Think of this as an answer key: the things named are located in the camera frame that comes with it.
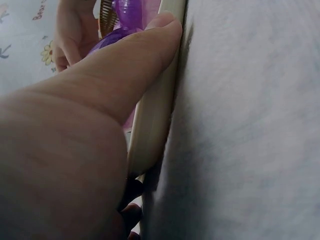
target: purple object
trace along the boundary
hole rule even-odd
[[[142,0],[115,0],[114,9],[122,27],[143,29]]]
[[[111,33],[106,35],[91,49],[88,55],[110,44],[114,44],[130,34],[145,29],[151,19],[157,15],[160,2],[161,0],[114,0],[112,2],[112,7],[119,18],[119,22],[114,26]],[[133,110],[130,117],[123,125],[125,132],[131,130],[134,115],[135,110]]]
[[[109,34],[107,34],[97,45],[95,45],[91,51],[89,52],[88,55],[94,53],[95,51],[102,49],[103,47],[106,47],[110,44],[114,44],[117,41],[123,39],[124,37],[135,33],[136,31],[131,29],[131,30],[126,30],[123,27],[120,27],[116,30],[113,30]]]

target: brown comb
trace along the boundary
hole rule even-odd
[[[112,1],[101,0],[99,26],[102,37],[111,33],[118,22],[117,14],[112,8]]]

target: gray cloth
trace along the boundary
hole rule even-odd
[[[189,0],[145,240],[320,239],[319,26],[319,0]]]

